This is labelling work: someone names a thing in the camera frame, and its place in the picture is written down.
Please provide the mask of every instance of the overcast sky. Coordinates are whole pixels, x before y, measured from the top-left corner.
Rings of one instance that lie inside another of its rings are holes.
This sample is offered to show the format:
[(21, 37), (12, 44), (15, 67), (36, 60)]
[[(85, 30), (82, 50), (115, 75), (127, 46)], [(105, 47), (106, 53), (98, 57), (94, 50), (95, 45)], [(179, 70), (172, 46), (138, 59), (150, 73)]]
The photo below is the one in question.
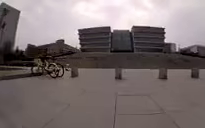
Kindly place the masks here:
[(166, 42), (205, 45), (205, 0), (4, 0), (21, 10), (16, 45), (64, 38), (78, 46), (77, 29), (133, 25), (166, 28)]

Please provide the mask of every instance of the concrete plaza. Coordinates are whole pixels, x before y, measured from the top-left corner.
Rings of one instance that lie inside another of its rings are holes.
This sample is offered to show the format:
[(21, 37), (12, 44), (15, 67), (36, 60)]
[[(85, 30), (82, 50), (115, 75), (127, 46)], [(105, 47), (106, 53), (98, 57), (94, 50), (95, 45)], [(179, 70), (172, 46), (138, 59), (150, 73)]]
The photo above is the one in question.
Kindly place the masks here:
[(0, 81), (23, 128), (205, 128), (205, 70), (80, 69), (79, 77)]

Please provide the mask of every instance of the bicycle wheel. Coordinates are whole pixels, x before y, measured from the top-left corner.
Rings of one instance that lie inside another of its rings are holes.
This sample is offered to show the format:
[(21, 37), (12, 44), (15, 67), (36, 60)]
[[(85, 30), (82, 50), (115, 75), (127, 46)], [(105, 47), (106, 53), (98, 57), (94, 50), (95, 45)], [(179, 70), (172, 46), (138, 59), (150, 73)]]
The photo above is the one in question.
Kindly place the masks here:
[(57, 63), (57, 68), (57, 76), (62, 77), (65, 73), (63, 65)]
[(32, 66), (31, 67), (31, 73), (32, 74), (43, 74), (43, 69), (42, 69), (42, 67), (39, 67), (39, 66)]
[(57, 77), (57, 67), (55, 64), (50, 64), (48, 66), (48, 74), (52, 77), (52, 78), (56, 78)]

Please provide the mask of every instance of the distant building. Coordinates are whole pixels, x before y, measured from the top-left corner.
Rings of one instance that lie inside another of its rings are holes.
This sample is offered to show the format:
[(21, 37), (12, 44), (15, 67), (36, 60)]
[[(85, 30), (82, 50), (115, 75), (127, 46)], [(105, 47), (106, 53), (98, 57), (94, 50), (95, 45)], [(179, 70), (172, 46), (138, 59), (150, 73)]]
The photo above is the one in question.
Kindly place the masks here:
[(165, 43), (165, 28), (133, 26), (111, 31), (109, 26), (79, 29), (82, 52), (175, 52), (176, 45)]
[(181, 54), (205, 57), (205, 46), (202, 45), (192, 45), (180, 49)]
[(39, 55), (62, 56), (80, 52), (68, 44), (65, 44), (63, 39), (57, 40), (55, 43), (35, 46), (28, 44), (25, 50), (25, 55), (28, 57), (37, 57)]
[(0, 5), (0, 63), (13, 51), (19, 16), (19, 10), (6, 3)]

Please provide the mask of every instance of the concrete bollard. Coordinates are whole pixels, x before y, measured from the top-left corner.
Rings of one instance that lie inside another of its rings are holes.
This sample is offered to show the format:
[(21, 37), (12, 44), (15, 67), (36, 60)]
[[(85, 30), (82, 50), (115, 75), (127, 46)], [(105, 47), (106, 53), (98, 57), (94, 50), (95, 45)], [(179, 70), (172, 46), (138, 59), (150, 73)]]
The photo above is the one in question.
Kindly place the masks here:
[(71, 77), (74, 78), (74, 77), (78, 77), (78, 76), (79, 76), (78, 68), (72, 67), (71, 68)]
[(195, 78), (195, 79), (199, 78), (199, 69), (198, 68), (191, 69), (191, 78)]
[(115, 79), (118, 79), (118, 80), (122, 79), (122, 69), (121, 68), (115, 69)]
[(166, 68), (159, 69), (159, 79), (163, 79), (163, 80), (167, 79), (167, 69)]

